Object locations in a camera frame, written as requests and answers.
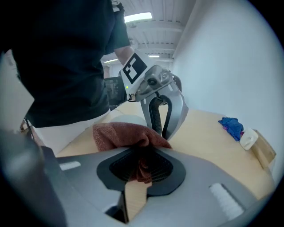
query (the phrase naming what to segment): robotic arm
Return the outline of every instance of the robotic arm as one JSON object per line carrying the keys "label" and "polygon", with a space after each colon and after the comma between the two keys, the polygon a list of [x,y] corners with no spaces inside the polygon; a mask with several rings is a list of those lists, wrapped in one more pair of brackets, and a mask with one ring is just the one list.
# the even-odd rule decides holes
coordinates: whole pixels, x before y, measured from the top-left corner
{"label": "robotic arm", "polygon": [[[188,107],[173,77],[166,69],[155,65],[146,54],[135,50],[120,71],[127,97],[140,102],[147,125],[169,140],[186,118]],[[162,128],[159,106],[168,104]]]}

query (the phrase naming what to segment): blue cloth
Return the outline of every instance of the blue cloth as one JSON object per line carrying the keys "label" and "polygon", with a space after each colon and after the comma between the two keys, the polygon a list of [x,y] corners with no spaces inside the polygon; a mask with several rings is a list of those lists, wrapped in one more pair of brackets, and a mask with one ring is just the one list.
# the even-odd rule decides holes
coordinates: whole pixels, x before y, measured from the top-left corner
{"label": "blue cloth", "polygon": [[234,137],[235,141],[240,141],[241,132],[244,130],[244,127],[239,123],[238,119],[231,117],[223,117],[222,120],[218,121],[221,125],[227,127],[227,132]]}

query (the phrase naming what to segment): towel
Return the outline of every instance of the towel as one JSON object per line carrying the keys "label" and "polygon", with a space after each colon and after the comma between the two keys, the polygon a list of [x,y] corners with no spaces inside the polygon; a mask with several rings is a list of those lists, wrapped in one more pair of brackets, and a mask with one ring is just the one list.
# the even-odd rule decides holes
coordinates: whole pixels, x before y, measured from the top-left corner
{"label": "towel", "polygon": [[241,132],[244,130],[244,127],[239,123],[237,118],[223,117],[222,120],[218,122],[223,125],[223,128],[226,128],[227,132],[234,137],[235,141],[240,141]]}
{"label": "towel", "polygon": [[[166,139],[161,137],[153,129],[146,126],[111,122],[93,126],[93,137],[99,151],[112,150],[119,147],[147,147],[157,146],[172,148]],[[145,184],[151,182],[151,173],[147,171],[147,159],[140,157],[136,169],[129,181],[137,180]]]}

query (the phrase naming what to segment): white container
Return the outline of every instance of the white container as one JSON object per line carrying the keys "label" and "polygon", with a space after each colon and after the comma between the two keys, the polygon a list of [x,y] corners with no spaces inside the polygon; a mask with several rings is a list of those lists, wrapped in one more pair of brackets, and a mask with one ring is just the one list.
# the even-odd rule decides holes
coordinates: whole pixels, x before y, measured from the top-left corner
{"label": "white container", "polygon": [[257,139],[258,134],[253,129],[247,128],[241,137],[240,144],[245,150],[249,150]]}

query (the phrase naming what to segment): dark clothing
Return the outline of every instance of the dark clothing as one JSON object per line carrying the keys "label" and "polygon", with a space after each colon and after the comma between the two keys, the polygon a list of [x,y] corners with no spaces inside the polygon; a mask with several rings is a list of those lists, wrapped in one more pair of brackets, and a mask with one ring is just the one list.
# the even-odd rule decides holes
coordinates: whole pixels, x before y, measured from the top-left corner
{"label": "dark clothing", "polygon": [[234,137],[235,141],[240,141],[241,132],[244,130],[244,127],[239,123],[237,118],[223,117],[218,122],[227,128],[227,132]]}
{"label": "dark clothing", "polygon": [[106,113],[100,59],[130,45],[122,5],[114,12],[110,0],[19,4],[11,7],[17,19],[5,49],[12,49],[21,81],[35,98],[30,122],[36,128],[68,125]]}

